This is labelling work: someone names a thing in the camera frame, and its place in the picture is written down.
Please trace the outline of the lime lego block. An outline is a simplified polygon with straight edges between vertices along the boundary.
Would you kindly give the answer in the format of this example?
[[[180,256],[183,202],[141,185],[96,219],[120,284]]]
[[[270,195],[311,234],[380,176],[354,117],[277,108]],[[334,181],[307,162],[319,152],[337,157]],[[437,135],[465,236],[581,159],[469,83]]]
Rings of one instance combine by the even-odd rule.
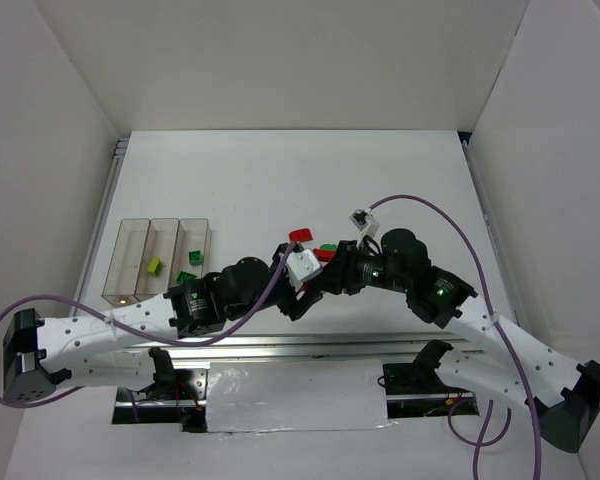
[[[158,256],[153,256],[149,261],[147,272],[151,277],[159,277],[164,269],[164,264]]]

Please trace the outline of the green square lego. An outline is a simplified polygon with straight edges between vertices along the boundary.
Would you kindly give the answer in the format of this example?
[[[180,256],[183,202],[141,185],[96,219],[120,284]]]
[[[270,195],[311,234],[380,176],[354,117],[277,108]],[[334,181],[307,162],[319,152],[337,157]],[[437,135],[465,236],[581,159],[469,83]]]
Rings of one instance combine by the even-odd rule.
[[[204,263],[204,254],[201,250],[191,250],[187,254],[191,266],[201,266]]]

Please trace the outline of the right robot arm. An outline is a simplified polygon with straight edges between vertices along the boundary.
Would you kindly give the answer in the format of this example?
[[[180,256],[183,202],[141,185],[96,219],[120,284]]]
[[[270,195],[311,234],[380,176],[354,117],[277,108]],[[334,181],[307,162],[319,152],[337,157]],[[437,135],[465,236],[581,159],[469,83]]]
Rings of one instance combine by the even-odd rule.
[[[490,311],[470,284],[433,265],[424,243],[407,229],[384,234],[377,253],[354,241],[313,252],[323,269],[307,291],[353,295],[374,287],[403,294],[418,319],[498,363],[484,364],[432,340],[413,362],[419,382],[489,394],[511,409],[534,411],[542,439],[567,453],[580,450],[600,413],[600,363],[573,360]]]

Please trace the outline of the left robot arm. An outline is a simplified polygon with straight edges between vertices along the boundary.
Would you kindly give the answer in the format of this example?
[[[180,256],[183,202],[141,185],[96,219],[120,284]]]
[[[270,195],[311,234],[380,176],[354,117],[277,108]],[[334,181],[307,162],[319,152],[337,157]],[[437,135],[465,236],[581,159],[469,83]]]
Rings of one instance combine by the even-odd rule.
[[[271,264],[246,257],[107,312],[83,307],[76,316],[43,318],[31,307],[14,311],[3,338],[2,398],[26,408],[49,403],[60,389],[117,385],[138,391],[170,384],[167,354],[152,350],[140,359],[132,347],[212,345],[270,307],[296,320],[305,311],[309,282],[322,270],[314,251],[282,244]]]

